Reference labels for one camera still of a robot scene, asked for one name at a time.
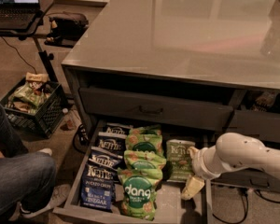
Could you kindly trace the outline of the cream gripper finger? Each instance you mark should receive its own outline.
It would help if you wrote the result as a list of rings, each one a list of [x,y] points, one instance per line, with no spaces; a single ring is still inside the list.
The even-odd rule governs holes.
[[[192,199],[204,187],[204,180],[196,175],[190,175],[181,192],[181,198],[185,201]]]

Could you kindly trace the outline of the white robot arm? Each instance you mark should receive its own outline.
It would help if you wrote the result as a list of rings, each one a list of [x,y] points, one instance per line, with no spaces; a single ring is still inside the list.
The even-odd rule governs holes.
[[[222,174],[256,169],[280,180],[280,149],[266,147],[257,138],[239,133],[224,133],[211,147],[189,148],[192,175],[181,192],[185,201],[192,199],[205,185]]]

